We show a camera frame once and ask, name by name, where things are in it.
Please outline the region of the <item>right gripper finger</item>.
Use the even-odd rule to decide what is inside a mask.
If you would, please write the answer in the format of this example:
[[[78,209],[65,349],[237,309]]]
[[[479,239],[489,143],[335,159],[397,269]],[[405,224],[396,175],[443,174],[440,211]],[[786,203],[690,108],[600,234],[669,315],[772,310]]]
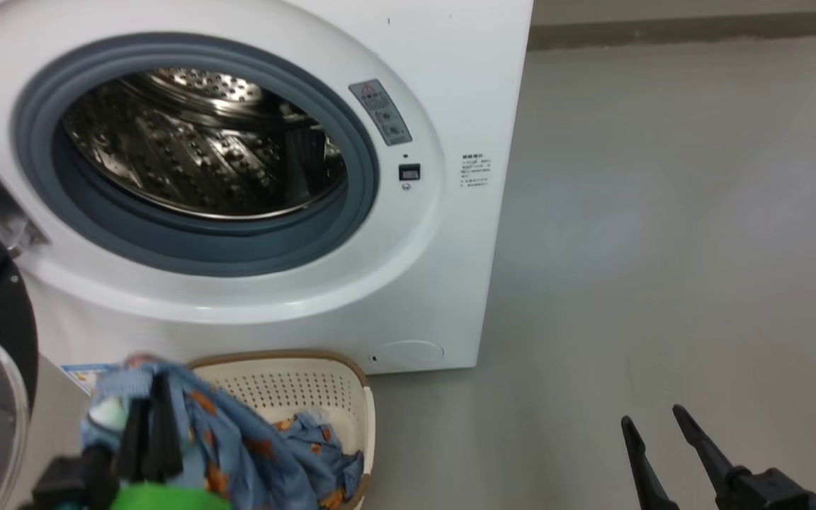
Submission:
[[[740,507],[735,496],[735,475],[740,469],[735,467],[702,427],[693,419],[689,411],[682,404],[674,404],[673,409],[676,422],[689,445],[696,450],[700,462],[705,468],[713,491],[717,507]]]
[[[647,458],[647,446],[630,416],[620,421],[640,510],[680,510],[660,483]]]

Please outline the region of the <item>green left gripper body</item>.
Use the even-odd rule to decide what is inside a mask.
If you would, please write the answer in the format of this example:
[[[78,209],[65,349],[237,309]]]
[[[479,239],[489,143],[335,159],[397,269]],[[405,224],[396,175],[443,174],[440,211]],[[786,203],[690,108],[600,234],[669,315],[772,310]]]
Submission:
[[[202,485],[142,482],[123,485],[109,510],[231,510],[231,504]]]

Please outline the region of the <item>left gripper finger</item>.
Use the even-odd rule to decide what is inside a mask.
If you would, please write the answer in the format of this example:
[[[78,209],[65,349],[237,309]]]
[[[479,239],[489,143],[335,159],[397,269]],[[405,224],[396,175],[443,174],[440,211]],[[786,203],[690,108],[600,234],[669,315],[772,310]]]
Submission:
[[[148,449],[149,404],[148,398],[130,401],[122,442],[116,454],[116,475],[130,483],[142,480],[142,459]]]
[[[181,443],[167,373],[156,374],[150,391],[150,432],[142,475],[148,482],[165,482],[183,471]]]

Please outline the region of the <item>blue patterned clothes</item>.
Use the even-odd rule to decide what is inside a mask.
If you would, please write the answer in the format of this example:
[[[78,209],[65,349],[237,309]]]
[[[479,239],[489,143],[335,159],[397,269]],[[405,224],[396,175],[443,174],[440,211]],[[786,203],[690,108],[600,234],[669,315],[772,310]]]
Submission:
[[[229,501],[231,510],[344,510],[356,496],[363,453],[346,454],[320,413],[270,422],[188,364],[152,356],[133,356],[101,375],[79,423],[82,449],[109,449],[116,477],[130,401],[150,402],[159,373],[169,375],[183,461],[181,474],[162,484],[202,485]],[[134,484],[118,481],[120,488]],[[142,482],[148,481],[142,476],[135,483]]]

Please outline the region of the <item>cream perforated laundry basket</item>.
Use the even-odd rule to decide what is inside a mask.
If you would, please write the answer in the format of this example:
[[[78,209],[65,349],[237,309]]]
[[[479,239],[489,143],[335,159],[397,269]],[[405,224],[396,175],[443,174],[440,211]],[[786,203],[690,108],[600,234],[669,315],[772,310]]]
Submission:
[[[207,356],[188,368],[270,422],[320,413],[346,454],[363,453],[356,496],[344,504],[344,510],[363,510],[375,467],[376,412],[370,383],[356,362],[329,351],[259,351]]]

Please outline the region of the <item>grey rubber door gasket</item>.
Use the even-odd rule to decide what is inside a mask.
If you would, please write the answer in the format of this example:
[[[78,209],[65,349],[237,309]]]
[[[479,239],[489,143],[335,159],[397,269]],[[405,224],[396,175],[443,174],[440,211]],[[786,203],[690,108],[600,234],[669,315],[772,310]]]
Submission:
[[[307,209],[245,222],[169,212],[114,187],[65,135],[62,114],[97,85],[156,68],[226,72],[297,104],[336,142],[346,184]],[[371,135],[329,85],[270,52],[200,33],[121,35],[64,52],[22,88],[11,135],[33,191],[74,234],[133,264],[188,276],[245,278],[311,264],[365,225],[381,180]]]

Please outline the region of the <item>steel washing machine drum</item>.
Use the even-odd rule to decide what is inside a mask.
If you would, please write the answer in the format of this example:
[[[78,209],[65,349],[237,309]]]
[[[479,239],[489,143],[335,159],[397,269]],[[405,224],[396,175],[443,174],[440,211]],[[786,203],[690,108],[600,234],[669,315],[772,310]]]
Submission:
[[[319,120],[226,72],[132,72],[82,94],[61,124],[114,187],[190,217],[280,217],[347,181],[344,156]]]

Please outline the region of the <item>white front-load washing machine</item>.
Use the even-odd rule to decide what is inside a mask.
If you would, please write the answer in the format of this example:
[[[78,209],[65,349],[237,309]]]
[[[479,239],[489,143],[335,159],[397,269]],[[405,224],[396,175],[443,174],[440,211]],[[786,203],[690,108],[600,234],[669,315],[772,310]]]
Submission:
[[[12,258],[37,353],[55,365],[330,351],[367,373],[379,346],[424,340],[434,369],[476,364],[532,0],[0,0],[0,180],[48,236]],[[362,228],[294,270],[211,278],[101,251],[58,220],[18,164],[12,115],[33,72],[85,43],[200,33],[279,56],[353,108],[378,152]],[[349,90],[378,79],[412,142],[387,146]],[[399,181],[400,164],[421,180]]]

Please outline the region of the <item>blue energy label sticker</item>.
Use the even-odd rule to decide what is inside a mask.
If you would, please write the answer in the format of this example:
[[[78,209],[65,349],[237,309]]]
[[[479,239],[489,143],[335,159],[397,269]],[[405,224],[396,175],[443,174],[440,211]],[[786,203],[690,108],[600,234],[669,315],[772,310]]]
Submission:
[[[62,373],[74,381],[87,396],[93,394],[98,378],[104,373],[114,371],[120,363],[87,363],[74,365],[59,365]]]

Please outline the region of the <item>round white filter cover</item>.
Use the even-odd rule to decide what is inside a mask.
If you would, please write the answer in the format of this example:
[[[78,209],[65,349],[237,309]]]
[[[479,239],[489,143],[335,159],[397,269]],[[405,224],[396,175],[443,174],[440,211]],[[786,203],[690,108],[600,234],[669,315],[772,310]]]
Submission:
[[[412,372],[434,369],[440,365],[444,350],[424,340],[399,340],[379,346],[368,361],[382,372]]]

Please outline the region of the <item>grey warning sticker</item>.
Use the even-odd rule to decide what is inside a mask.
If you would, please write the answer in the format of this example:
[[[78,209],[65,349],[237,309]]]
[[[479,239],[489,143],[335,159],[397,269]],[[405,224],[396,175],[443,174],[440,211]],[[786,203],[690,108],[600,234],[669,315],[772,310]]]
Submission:
[[[412,142],[412,135],[395,101],[378,79],[350,84],[348,89],[370,116],[387,146]]]

